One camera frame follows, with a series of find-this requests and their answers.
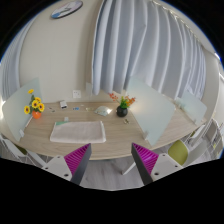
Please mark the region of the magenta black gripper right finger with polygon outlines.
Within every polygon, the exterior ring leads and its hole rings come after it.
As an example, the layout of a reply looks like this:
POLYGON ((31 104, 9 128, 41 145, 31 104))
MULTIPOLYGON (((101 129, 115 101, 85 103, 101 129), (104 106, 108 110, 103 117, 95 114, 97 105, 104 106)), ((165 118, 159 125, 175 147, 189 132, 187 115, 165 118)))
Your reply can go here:
POLYGON ((131 153, 144 185, 182 169, 168 154, 157 154, 136 143, 132 144, 131 153))

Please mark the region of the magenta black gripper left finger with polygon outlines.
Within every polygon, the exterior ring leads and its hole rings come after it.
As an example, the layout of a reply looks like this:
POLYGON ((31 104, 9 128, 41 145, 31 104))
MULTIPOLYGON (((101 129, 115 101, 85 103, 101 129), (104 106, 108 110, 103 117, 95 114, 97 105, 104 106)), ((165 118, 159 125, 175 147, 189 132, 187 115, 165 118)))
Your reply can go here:
POLYGON ((42 169, 79 185, 91 153, 91 144, 86 144, 66 156, 55 156, 42 169))

